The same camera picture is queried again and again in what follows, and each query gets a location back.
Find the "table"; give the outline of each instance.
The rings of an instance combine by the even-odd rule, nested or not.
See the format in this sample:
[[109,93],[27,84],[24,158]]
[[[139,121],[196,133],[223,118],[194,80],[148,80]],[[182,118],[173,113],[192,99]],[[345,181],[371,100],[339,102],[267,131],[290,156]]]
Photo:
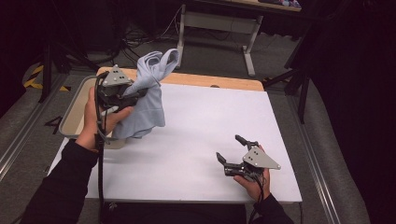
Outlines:
[[[292,12],[299,12],[301,9],[297,7],[284,7],[269,3],[260,3],[258,0],[220,0],[220,1],[209,1],[209,2],[232,2],[236,5],[245,5],[250,7],[261,7],[261,8],[272,8],[277,10],[285,10]],[[227,32],[235,32],[240,34],[249,35],[249,42],[243,46],[243,53],[245,62],[247,65],[247,74],[250,77],[255,77],[256,72],[254,71],[253,62],[251,61],[250,52],[253,48],[254,41],[259,32],[260,26],[262,25],[262,15],[258,15],[255,20],[244,19],[228,16],[219,16],[208,13],[193,12],[186,10],[186,5],[181,6],[180,13],[180,29],[178,33],[177,49],[180,52],[180,60],[178,61],[177,68],[181,66],[181,59],[183,56],[184,49],[184,27],[197,27],[206,28],[212,30],[221,30]]]
[[[135,76],[135,70],[123,71]],[[166,126],[154,128],[142,139],[127,139],[121,149],[105,150],[107,201],[251,203],[245,189],[224,175],[216,158],[219,152],[228,162],[242,162],[247,149],[234,140],[235,134],[259,141],[282,166],[271,172],[272,192],[280,202],[302,200],[268,95],[259,81],[171,74],[162,84]],[[212,84],[220,88],[208,87]],[[66,138],[50,169],[61,158],[65,143]],[[98,198],[96,167],[87,198]]]

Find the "blue towel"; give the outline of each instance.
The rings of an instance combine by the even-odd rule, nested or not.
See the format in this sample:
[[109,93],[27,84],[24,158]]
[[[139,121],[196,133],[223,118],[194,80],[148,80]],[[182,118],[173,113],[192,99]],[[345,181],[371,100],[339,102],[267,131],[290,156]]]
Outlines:
[[159,51],[153,51],[137,61],[136,81],[125,91],[124,95],[145,88],[148,88],[148,93],[139,99],[134,112],[117,124],[113,130],[113,137],[141,138],[150,133],[152,128],[165,126],[160,81],[175,69],[178,60],[177,49],[169,49],[164,55]]

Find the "human hand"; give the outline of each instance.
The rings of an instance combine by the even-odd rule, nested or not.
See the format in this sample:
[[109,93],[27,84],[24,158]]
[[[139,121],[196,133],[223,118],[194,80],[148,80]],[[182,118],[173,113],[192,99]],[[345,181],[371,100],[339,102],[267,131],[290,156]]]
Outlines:
[[[247,190],[247,194],[254,199],[256,202],[259,201],[260,199],[260,187],[257,184],[257,182],[251,182],[246,180],[244,177],[241,175],[236,175],[233,177],[233,179],[238,182],[242,187],[244,187]],[[270,171],[268,168],[265,168],[264,171],[262,172],[262,176],[260,177],[260,181],[263,183],[262,185],[262,190],[264,192],[263,198],[264,200],[271,194],[270,191]]]
[[[107,115],[106,118],[106,133],[111,133],[116,127],[117,123],[128,117],[134,109],[131,106],[123,108],[118,113]],[[97,116],[95,107],[94,87],[90,88],[87,104],[84,110],[84,128],[78,136],[76,143],[88,150],[97,152],[95,149],[95,137],[97,133]]]

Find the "gray carpet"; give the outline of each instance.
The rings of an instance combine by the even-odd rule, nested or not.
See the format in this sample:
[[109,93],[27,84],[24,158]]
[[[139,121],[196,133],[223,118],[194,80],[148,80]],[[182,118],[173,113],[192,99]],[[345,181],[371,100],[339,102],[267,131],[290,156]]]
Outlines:
[[[224,33],[213,33],[218,37]],[[219,77],[251,78],[247,70],[240,46],[247,41],[245,35],[229,35],[224,41],[219,41],[206,31],[191,30],[186,36],[186,43],[181,68],[176,72],[199,74]],[[288,36],[259,35],[252,50],[252,59],[257,76],[274,77],[287,71],[283,68],[297,42],[290,41]],[[153,50],[166,51],[177,46],[176,40],[153,42],[144,44],[136,49],[139,55]],[[92,54],[90,59],[104,58],[106,55]],[[114,60],[120,67],[133,66],[122,53]],[[111,66],[112,63],[103,63],[101,66]],[[70,104],[81,80],[92,75],[84,66],[74,66],[65,79],[64,85],[72,87],[71,91],[56,91],[41,116],[35,123],[34,130],[27,138],[21,153],[0,182],[0,223],[10,223],[16,218],[29,202],[42,178],[47,174],[45,170],[51,165],[59,149],[63,137],[57,132],[53,134],[53,127],[44,124],[63,116]],[[323,209],[318,188],[309,168],[308,159],[304,152],[304,143],[298,132],[298,122],[293,116],[293,110],[288,103],[289,96],[281,91],[282,84],[270,88],[271,104],[276,114],[290,161],[303,196],[303,212],[305,224],[331,223]],[[0,156],[3,156],[7,147],[12,143],[30,111],[37,106],[40,90],[29,89],[23,97],[0,119],[2,135],[0,136]],[[332,195],[334,206],[341,223],[369,223],[364,202],[347,171],[340,149],[332,133],[332,125],[327,117],[326,109],[321,102],[318,91],[311,83],[305,110],[305,128],[316,152],[321,172],[323,173],[329,192]],[[295,223],[300,223],[300,206],[297,203],[284,204],[288,215]],[[251,206],[247,205],[249,214]],[[86,200],[80,223],[97,223],[98,201]]]

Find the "desk leg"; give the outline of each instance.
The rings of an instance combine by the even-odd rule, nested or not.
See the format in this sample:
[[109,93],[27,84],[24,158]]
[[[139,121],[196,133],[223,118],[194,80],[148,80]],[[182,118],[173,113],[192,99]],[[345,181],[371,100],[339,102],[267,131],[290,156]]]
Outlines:
[[257,36],[257,33],[259,32],[261,25],[262,25],[262,16],[259,16],[257,18],[257,23],[254,25],[253,31],[250,35],[250,42],[248,43],[248,46],[242,47],[243,51],[244,51],[245,62],[247,64],[247,74],[250,77],[256,76],[256,72],[254,71],[254,67],[253,67],[253,61],[251,61],[250,52],[251,52],[251,49],[253,48],[254,41],[256,40],[256,36]]
[[180,29],[178,31],[177,50],[178,50],[179,56],[178,56],[178,63],[177,63],[176,69],[180,68],[180,66],[181,66],[181,58],[183,57],[185,13],[186,13],[186,5],[183,4],[181,6]]

